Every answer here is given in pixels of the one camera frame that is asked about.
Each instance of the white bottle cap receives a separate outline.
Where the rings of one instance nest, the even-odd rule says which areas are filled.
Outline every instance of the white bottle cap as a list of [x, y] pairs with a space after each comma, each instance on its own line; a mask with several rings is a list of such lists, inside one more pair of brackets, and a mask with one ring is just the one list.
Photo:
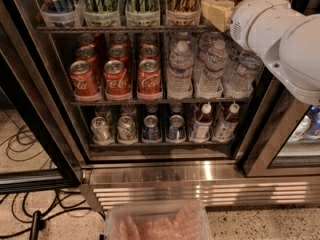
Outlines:
[[239, 109], [240, 109], [240, 106], [238, 104], [236, 104], [236, 103], [231, 104], [230, 108], [229, 108], [230, 112], [233, 113], [233, 114], [238, 113]]
[[209, 114], [211, 112], [211, 105], [210, 104], [203, 104], [201, 111], [204, 114]]
[[222, 50], [226, 47], [226, 43], [225, 41], [218, 39], [217, 41], [214, 42], [213, 46], [218, 50]]
[[189, 51], [188, 43], [185, 41], [179, 41], [177, 45], [177, 52], [185, 53], [187, 51]]

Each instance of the floor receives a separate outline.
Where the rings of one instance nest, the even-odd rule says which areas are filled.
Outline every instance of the floor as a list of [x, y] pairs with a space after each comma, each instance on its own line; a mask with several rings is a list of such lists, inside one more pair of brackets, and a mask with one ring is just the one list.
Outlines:
[[[21, 137], [25, 139], [15, 141], [23, 125], [23, 120], [14, 110], [0, 111], [2, 173], [54, 166], [30, 132], [23, 132]], [[37, 210], [45, 214], [40, 240], [94, 240], [104, 232], [102, 216], [88, 210], [78, 190], [64, 189], [59, 193], [43, 191], [28, 195], [0, 195], [0, 239], [22, 231], [25, 232], [10, 239], [29, 239], [31, 217]], [[215, 240], [320, 239], [320, 205], [217, 207], [207, 208], [207, 211]]]

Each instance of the metal base panel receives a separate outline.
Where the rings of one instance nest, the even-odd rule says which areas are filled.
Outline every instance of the metal base panel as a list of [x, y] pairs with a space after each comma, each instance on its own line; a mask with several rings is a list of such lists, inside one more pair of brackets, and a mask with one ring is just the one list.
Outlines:
[[207, 207], [320, 200], [320, 176], [247, 178], [232, 161], [92, 169], [86, 171], [86, 184], [104, 211], [148, 200], [200, 199]]

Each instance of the white robotic arm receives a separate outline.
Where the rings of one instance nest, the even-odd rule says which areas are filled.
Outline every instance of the white robotic arm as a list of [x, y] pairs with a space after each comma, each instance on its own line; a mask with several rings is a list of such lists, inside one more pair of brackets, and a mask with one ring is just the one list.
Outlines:
[[230, 32], [293, 96], [320, 105], [320, 15], [306, 17], [286, 0], [244, 0], [235, 9]]

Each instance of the beverage cooler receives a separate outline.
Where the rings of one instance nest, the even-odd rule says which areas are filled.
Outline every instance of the beverage cooler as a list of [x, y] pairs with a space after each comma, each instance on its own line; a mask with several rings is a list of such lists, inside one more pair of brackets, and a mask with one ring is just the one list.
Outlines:
[[[93, 1], [0, 0], [1, 88], [55, 164], [3, 173], [2, 190], [8, 174], [19, 191], [79, 186], [95, 211], [318, 201], [320, 107], [203, 17], [206, 1]], [[300, 13], [319, 8], [289, 1]], [[232, 56], [252, 63], [244, 84], [221, 76]]]

